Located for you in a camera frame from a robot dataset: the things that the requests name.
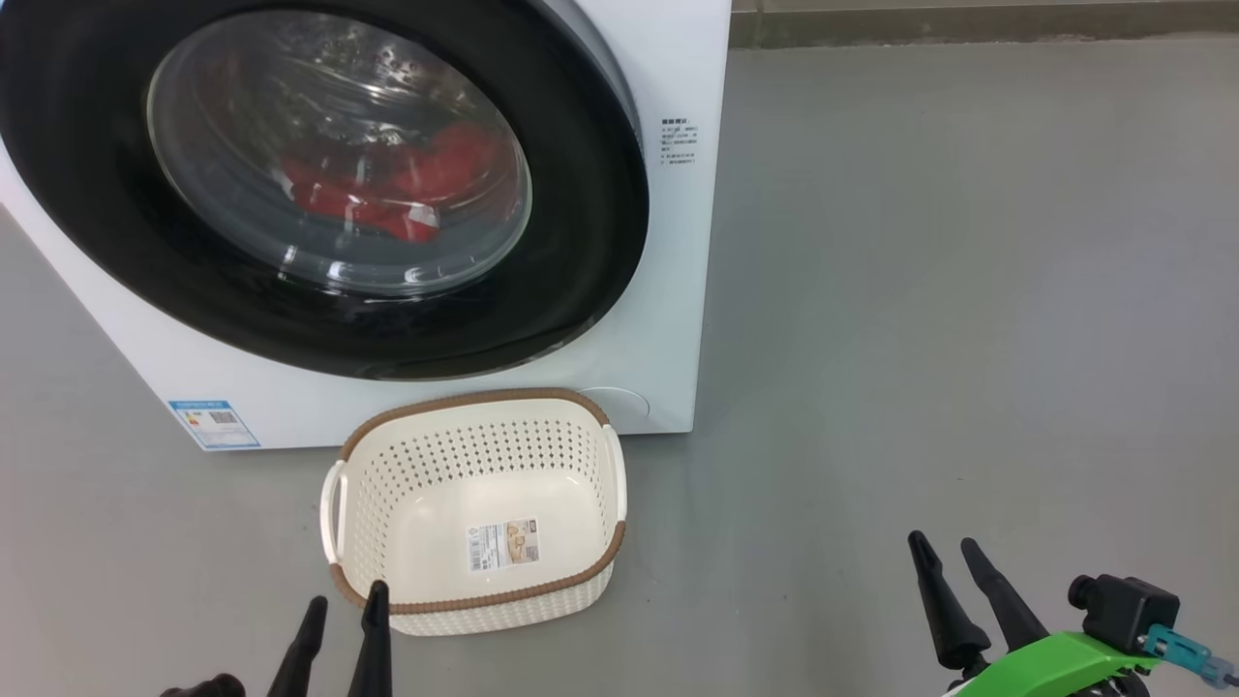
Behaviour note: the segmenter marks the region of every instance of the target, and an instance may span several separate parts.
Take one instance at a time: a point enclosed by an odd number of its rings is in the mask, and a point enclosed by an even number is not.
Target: concrete floor
[[[626,442],[629,537],[595,608],[398,638],[398,693],[939,695],[914,527],[1000,647],[966,535],[1052,629],[1079,628],[1077,574],[1136,574],[1239,659],[1239,40],[729,67],[696,432]],[[4,232],[6,691],[232,671],[260,695],[321,593],[311,693],[343,695],[332,454],[199,453]]]

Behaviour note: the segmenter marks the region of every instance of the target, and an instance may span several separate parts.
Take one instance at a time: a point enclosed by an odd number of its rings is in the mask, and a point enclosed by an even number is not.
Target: glass door window
[[[425,47],[332,15],[212,24],[160,64],[146,121],[169,180],[281,276],[444,292],[494,266],[532,209],[512,128]]]

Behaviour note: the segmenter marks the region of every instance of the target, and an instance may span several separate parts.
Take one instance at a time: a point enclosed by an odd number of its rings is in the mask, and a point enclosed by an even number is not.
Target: label sticker
[[[258,439],[228,402],[169,402],[169,406],[207,451],[258,448]]]
[[[538,546],[538,519],[520,519],[506,524],[471,527],[468,571],[491,572],[513,565],[532,565],[541,558]]]
[[[691,165],[696,161],[699,129],[690,119],[663,119],[658,134],[658,161],[663,165]]]

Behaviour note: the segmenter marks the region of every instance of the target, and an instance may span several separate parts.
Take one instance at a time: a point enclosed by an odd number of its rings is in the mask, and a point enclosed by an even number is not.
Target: perforated basket
[[[339,592],[364,607],[383,579],[392,629],[429,636],[590,607],[611,579],[627,508],[602,410],[566,390],[513,390],[368,421],[327,473],[320,516]]]

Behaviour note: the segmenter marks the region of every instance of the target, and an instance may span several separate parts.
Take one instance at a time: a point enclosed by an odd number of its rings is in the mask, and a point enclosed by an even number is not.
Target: front-load washing machine
[[[727,0],[0,1],[0,203],[202,448],[691,430]]]

